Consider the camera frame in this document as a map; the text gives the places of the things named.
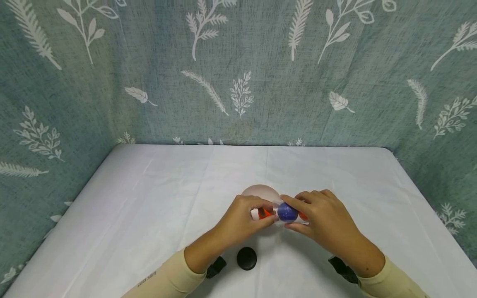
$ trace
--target long sleeve shirt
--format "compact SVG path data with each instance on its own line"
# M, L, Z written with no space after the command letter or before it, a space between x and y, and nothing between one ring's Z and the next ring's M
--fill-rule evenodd
M205 275L190 270L184 258L184 250L181 250L122 298L184 298L200 285ZM429 298L388 257L376 276L358 279L361 291L369 298Z

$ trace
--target blue ball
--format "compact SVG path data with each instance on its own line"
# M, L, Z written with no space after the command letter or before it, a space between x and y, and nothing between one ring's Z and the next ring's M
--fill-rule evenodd
M277 213L280 220L285 223L292 223L298 217L298 211L287 203L281 203L280 206L278 206Z

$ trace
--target fabric backdrop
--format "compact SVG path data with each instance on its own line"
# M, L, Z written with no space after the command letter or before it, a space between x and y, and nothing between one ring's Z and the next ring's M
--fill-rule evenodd
M0 295L117 143L386 147L477 265L475 1L0 8Z

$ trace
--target black round object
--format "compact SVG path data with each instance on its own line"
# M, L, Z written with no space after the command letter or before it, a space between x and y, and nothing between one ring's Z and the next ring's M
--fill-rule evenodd
M237 264L243 270L252 270L257 264L257 254L250 247L244 247L238 251Z

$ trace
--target red object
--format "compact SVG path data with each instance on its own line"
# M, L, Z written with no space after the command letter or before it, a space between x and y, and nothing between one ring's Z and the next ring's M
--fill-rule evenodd
M299 212L299 213L298 213L298 216L299 216L301 219L303 219L304 221L308 221L308 217L307 217L305 214Z
M270 212L268 212L266 209L259 208L259 218L260 219L264 219L264 218L269 217L269 216L271 216Z

